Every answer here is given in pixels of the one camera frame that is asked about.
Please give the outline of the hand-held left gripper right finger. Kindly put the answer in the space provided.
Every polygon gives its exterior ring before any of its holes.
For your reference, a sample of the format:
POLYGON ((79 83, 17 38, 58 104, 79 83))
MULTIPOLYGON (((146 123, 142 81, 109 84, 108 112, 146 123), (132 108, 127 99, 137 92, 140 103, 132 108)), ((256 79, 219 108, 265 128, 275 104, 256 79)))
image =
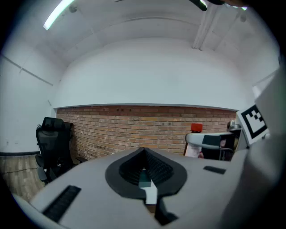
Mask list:
POLYGON ((145 148, 144 151, 144 167, 153 183, 158 186, 169 180, 174 174, 173 168, 156 152, 149 148, 145 148))

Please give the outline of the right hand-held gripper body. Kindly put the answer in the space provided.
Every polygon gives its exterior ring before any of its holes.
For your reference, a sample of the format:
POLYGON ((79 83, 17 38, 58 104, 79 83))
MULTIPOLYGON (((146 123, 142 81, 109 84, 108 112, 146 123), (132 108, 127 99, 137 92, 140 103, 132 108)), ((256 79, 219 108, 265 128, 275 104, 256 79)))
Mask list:
POLYGON ((268 133, 264 118, 255 104, 237 111, 236 118, 227 124, 227 132, 221 135, 220 160, 230 161, 236 152, 249 149, 268 133))

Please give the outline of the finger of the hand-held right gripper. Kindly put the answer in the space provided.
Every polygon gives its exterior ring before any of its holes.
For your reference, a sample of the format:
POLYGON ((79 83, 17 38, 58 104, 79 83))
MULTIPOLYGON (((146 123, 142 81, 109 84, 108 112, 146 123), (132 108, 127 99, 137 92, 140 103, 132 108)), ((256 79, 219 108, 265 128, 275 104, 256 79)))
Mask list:
POLYGON ((219 150, 221 137, 232 136, 230 132, 223 133, 189 133, 185 136, 188 144, 196 145, 198 147, 219 150))

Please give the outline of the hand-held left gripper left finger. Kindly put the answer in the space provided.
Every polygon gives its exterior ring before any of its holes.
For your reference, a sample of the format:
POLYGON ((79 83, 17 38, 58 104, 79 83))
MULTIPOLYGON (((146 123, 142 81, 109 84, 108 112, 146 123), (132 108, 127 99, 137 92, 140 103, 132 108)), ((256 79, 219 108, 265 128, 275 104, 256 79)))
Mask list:
POLYGON ((145 167, 146 156, 144 148, 139 148, 119 166, 119 174, 128 183, 137 186, 143 168, 145 167))

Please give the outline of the red capped bottle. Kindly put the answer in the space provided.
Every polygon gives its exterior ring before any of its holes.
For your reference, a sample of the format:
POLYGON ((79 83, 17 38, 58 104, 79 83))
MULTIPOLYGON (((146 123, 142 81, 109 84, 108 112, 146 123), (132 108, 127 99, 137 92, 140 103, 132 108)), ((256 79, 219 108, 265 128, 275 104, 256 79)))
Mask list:
MULTIPOLYGON (((199 123, 192 123, 191 124, 191 133, 201 133, 203 125, 199 123)), ((204 158, 202 153, 202 148, 200 146, 190 144, 186 142, 185 149, 184 149, 184 156, 192 157, 192 158, 204 158)))

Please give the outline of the black mesh office chair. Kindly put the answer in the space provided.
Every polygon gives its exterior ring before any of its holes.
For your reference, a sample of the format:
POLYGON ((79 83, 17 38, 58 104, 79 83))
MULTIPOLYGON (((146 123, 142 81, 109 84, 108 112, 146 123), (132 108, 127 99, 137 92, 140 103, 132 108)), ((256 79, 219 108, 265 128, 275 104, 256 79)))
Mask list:
POLYGON ((37 173, 47 185, 77 165, 70 153, 73 133, 65 130, 62 119, 45 117, 35 134, 40 152, 35 155, 37 173))

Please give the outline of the white ceiling conduit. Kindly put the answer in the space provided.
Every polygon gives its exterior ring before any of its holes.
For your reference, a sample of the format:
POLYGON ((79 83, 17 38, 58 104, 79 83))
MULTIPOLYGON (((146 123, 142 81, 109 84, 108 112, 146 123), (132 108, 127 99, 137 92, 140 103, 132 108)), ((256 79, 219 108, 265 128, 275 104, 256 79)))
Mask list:
POLYGON ((192 44, 193 49, 199 49, 200 45, 202 44, 205 37, 206 29, 211 24, 215 11, 215 7, 210 6, 208 10, 203 13, 195 40, 192 44))

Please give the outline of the ceiling light tube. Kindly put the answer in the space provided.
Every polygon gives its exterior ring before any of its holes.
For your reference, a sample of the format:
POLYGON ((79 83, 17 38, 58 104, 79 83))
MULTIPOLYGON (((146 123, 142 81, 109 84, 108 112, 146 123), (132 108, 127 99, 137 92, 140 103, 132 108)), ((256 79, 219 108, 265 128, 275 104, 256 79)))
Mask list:
POLYGON ((51 12, 49 17, 46 19, 43 28, 48 31, 55 20, 60 16, 60 14, 75 0, 61 0, 61 2, 55 7, 55 9, 51 12))

